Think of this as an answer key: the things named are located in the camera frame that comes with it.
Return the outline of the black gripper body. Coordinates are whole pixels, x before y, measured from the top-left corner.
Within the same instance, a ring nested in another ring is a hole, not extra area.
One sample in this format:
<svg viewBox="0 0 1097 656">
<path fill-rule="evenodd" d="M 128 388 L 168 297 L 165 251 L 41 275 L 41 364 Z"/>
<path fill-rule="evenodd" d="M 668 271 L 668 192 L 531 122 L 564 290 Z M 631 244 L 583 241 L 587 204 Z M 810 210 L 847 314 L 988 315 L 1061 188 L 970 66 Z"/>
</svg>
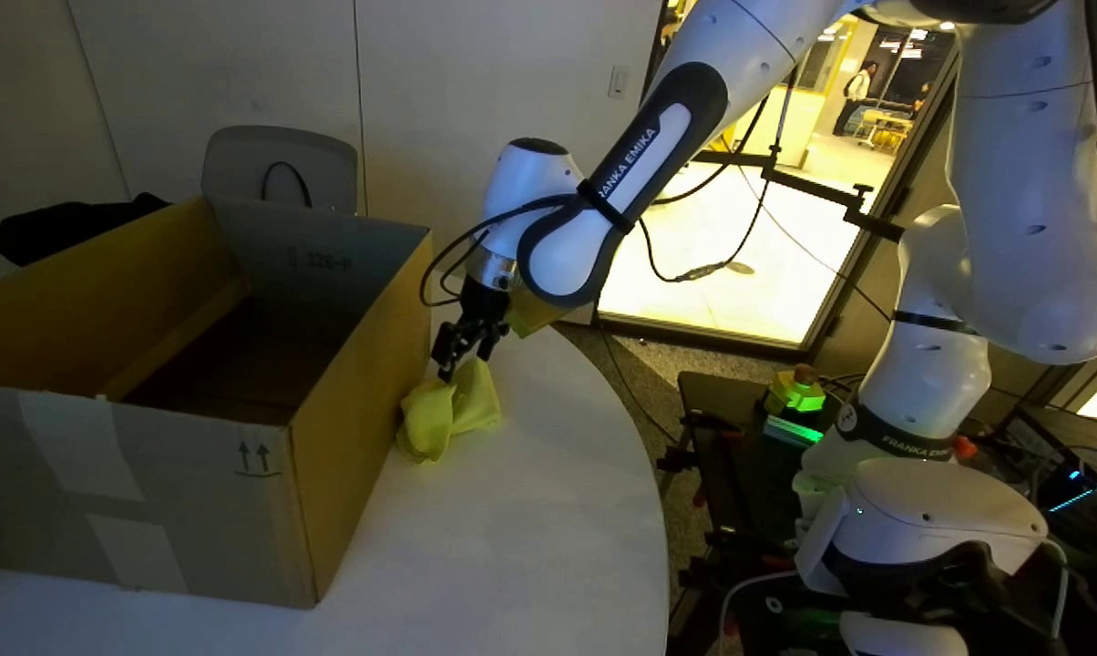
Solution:
<svg viewBox="0 0 1097 656">
<path fill-rule="evenodd" d="M 454 336 L 465 347 L 495 347 L 507 330 L 507 314 L 509 314 L 507 290 L 484 289 L 474 275 L 465 275 L 459 290 Z"/>
</svg>

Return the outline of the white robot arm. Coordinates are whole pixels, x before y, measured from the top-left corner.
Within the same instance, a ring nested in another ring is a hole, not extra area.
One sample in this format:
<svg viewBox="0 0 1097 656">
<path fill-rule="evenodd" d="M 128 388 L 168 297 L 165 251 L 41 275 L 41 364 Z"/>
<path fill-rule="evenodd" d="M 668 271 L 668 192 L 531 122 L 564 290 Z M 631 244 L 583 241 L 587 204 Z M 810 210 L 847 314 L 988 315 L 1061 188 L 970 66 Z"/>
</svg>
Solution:
<svg viewBox="0 0 1097 656">
<path fill-rule="evenodd" d="M 1012 484 L 961 467 L 956 428 L 1000 351 L 1097 360 L 1097 0 L 695 0 L 595 170 L 559 142 L 507 142 L 433 364 L 452 375 L 493 353 L 519 289 L 590 301 L 679 167 L 847 14 L 956 30 L 950 196 L 889 232 L 886 337 L 796 473 L 796 578 L 842 603 L 852 656 L 1056 656 L 1063 613 L 1010 599 L 1050 524 Z"/>
</svg>

